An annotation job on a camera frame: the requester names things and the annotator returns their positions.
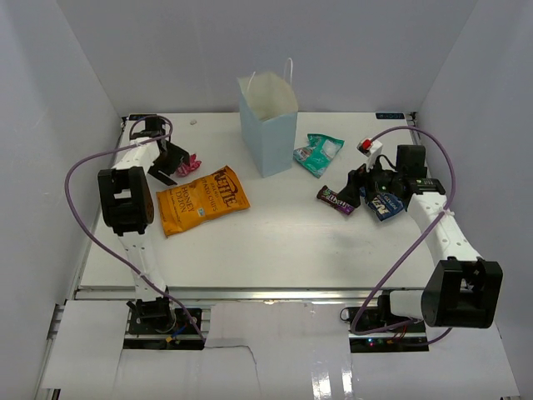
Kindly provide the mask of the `pink candy wrapper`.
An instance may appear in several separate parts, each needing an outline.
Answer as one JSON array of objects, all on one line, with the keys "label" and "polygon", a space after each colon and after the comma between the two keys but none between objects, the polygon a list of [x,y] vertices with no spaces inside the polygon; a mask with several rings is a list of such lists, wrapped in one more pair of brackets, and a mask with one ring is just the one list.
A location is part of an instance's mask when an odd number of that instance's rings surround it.
[{"label": "pink candy wrapper", "polygon": [[192,154],[189,156],[187,162],[183,161],[180,163],[176,170],[176,175],[180,178],[184,178],[192,172],[196,171],[201,165],[202,162],[197,159],[197,155]]}]

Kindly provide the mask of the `brown purple M&M's packet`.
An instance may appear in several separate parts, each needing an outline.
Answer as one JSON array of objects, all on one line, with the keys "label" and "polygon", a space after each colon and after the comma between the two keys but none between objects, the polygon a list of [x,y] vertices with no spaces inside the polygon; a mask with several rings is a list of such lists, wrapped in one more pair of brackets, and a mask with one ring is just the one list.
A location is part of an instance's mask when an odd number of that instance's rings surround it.
[{"label": "brown purple M&M's packet", "polygon": [[337,193],[332,191],[327,185],[324,185],[319,190],[316,198],[345,216],[350,216],[355,211],[355,208],[352,205],[340,200],[337,197]]}]

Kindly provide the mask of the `blue Kettle chips bag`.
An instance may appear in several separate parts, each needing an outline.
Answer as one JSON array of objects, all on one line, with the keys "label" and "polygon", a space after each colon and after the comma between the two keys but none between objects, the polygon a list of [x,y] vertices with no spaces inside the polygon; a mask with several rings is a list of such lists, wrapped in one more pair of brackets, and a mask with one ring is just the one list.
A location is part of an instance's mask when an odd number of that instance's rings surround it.
[{"label": "blue Kettle chips bag", "polygon": [[404,210],[403,202],[390,193],[378,193],[373,198],[366,194],[366,189],[359,190],[360,196],[364,199],[365,204],[376,215],[380,222],[395,217]]}]

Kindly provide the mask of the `orange Kettle chips bag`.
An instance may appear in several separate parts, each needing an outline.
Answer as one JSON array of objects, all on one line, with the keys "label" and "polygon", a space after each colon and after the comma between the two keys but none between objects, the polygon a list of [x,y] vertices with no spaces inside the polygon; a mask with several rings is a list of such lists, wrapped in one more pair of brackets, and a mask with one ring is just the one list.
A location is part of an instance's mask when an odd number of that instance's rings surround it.
[{"label": "orange Kettle chips bag", "polygon": [[164,234],[184,233],[204,222],[250,207],[236,173],[228,166],[157,193]]}]

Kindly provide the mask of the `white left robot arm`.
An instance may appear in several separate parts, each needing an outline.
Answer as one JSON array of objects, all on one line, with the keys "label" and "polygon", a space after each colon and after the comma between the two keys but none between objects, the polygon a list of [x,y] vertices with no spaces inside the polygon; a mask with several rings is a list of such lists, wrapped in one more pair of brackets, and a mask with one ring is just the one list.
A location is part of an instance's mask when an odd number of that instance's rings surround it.
[{"label": "white left robot arm", "polygon": [[153,223],[155,208],[147,178],[155,178],[171,187],[178,167],[189,161],[189,153],[171,143],[171,123],[156,114],[137,120],[144,128],[129,133],[133,148],[110,169],[97,175],[105,224],[118,236],[133,265],[136,300],[128,306],[141,323],[158,333],[167,333],[176,324],[176,312],[165,297],[167,285],[160,274],[148,228]]}]

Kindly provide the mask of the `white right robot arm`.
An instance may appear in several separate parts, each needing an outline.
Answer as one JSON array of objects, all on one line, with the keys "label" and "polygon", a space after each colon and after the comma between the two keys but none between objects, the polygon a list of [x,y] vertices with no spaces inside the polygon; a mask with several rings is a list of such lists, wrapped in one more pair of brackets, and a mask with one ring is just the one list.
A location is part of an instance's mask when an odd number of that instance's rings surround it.
[{"label": "white right robot arm", "polygon": [[503,271],[486,261],[470,244],[447,208],[451,193],[427,175],[422,145],[400,145],[396,162],[381,165],[382,145],[363,140],[358,149],[367,160],[348,174],[339,198],[357,208],[377,205],[379,197],[399,200],[421,231],[435,264],[421,291],[394,290],[384,295],[376,311],[377,325],[393,333],[406,322],[418,320],[430,327],[489,328],[496,313]]}]

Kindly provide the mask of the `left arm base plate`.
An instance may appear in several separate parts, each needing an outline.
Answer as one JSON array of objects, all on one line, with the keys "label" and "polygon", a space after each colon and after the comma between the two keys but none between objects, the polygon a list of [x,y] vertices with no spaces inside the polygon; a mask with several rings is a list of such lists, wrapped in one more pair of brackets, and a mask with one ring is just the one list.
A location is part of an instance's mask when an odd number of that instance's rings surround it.
[{"label": "left arm base plate", "polygon": [[162,329],[143,322],[132,308],[122,347],[126,350],[201,351],[204,343],[180,307],[174,309],[172,320]]}]

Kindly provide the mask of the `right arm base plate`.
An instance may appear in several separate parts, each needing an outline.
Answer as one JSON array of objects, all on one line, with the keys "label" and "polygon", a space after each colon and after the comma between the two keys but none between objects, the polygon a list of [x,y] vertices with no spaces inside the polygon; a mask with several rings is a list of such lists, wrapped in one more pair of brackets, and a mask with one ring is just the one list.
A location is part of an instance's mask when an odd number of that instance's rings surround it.
[{"label": "right arm base plate", "polygon": [[349,334],[352,354],[428,352],[426,326],[423,322],[390,328],[394,323],[408,321],[406,317],[386,315],[379,307],[369,307],[356,325],[358,332],[380,329],[371,335]]}]

